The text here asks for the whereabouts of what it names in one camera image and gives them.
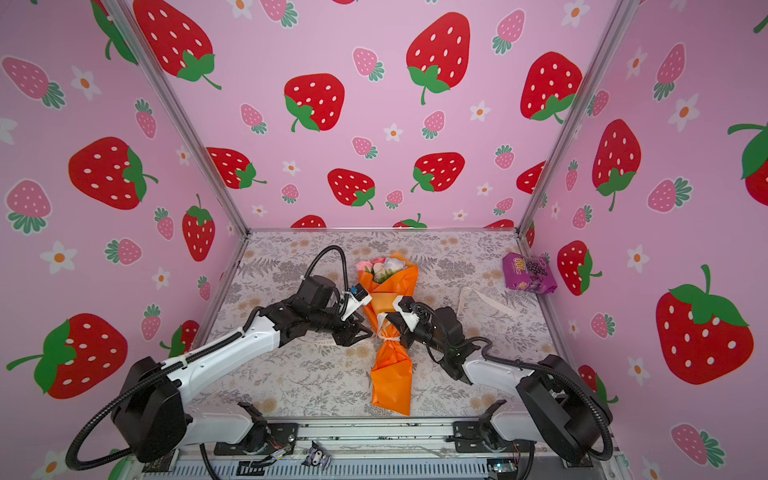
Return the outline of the pale pink fake rose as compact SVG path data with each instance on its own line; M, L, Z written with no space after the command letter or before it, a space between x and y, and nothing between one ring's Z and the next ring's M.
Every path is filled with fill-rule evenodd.
M359 272L373 273L373 263L371 261L361 261L356 265Z

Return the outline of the orange wrapping paper sheet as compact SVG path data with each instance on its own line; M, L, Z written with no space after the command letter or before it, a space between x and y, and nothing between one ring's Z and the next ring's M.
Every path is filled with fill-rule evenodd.
M388 257L404 260L407 267L389 275L381 284L373 280L372 274L358 271L359 283L372 295L372 301L363 307L363 311L377 338L382 341L371 369L372 404L408 416L411 412L413 363L407 351L397 343L397 330L385 325L383 314L393 311L392 305L397 296L414 295L419 268L398 252Z

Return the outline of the white blue fake rose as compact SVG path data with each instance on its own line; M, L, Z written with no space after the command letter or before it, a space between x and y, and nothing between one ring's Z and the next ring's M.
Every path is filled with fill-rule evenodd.
M394 275L407 267L404 260L394 257L388 257L383 263L384 272L387 275Z

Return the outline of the clear ribbon strip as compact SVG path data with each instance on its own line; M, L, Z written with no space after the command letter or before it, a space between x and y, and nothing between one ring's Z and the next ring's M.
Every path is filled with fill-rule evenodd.
M453 309L466 337L500 338L510 343L526 328L525 316L472 288L461 290L458 307Z

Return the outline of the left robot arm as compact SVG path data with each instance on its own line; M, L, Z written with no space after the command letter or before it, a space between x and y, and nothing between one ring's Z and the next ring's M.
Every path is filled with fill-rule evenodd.
M303 279L296 294L254 309L244 326L224 337L161 363L150 357L137 361L121 393L70 444L67 467L89 470L129 455L150 463L178 447L209 443L231 445L247 454L266 452L277 441L253 405L241 402L221 413L194 413L188 406L214 382L309 331L328 333L344 347L371 337L372 331L357 313L371 302L371 294L356 284L332 303L337 292L328 279L310 276ZM94 460L79 459L85 440L106 418L112 420L127 448Z

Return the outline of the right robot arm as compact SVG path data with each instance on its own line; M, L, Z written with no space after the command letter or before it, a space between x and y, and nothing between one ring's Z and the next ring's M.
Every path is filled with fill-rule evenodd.
M433 309L407 296L396 297L376 318L397 330L404 348L423 345L450 378L493 387L522 401L524 419L499 400L477 419L456 423L457 450L505 452L541 443L570 464L613 457L607 403L561 357L549 354L536 363L501 358L492 354L490 339L465 337L452 308Z

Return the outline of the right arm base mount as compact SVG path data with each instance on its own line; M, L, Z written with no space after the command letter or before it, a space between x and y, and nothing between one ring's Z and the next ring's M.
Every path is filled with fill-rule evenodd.
M446 442L459 453L509 453L526 443L541 442L532 418L515 411L506 400L497 400L479 417L455 421Z

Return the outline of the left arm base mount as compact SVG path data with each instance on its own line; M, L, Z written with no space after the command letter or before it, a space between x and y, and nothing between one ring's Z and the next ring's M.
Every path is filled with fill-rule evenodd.
M297 423L269 422L253 404L240 401L238 406L249 415L252 426L238 443L217 442L214 447L216 456L262 455L277 458L293 453L298 437Z

